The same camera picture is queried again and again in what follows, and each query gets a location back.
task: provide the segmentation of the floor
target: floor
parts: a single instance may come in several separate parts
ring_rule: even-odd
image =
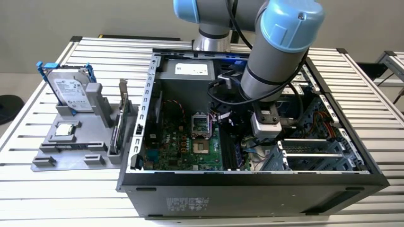
[[[27,101],[40,81],[41,77],[39,74],[0,73],[0,96],[16,95],[24,101]],[[0,137],[4,134],[9,124],[11,122],[0,125]]]

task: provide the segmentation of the hard drive label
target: hard drive label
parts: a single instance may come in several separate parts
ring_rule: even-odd
[[[75,79],[55,79],[60,95],[69,108],[76,111],[91,111],[91,104],[81,83]]]

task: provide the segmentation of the robotic arm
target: robotic arm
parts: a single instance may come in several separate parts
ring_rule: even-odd
[[[256,32],[241,77],[243,92],[255,99],[288,83],[315,41],[324,11],[315,0],[173,0],[176,16],[200,24],[195,50],[229,51],[233,24],[227,5],[240,29]],[[280,94],[281,90],[261,101],[273,101]]]

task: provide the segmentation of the gray wall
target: gray wall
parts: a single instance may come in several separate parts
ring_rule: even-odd
[[[316,47],[343,47],[357,61],[404,51],[404,0],[319,0],[327,11]],[[172,0],[0,0],[0,72],[35,72],[53,61],[71,36],[180,37],[197,26],[176,18]]]

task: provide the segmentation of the circuit component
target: circuit component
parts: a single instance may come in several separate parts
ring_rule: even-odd
[[[209,139],[212,135],[212,125],[209,123],[209,116],[204,113],[196,113],[191,117],[191,133],[193,139]]]
[[[177,160],[168,160],[168,165],[169,166],[177,166],[179,165],[179,161]]]
[[[208,140],[193,140],[193,153],[208,154],[209,153],[209,141]]]

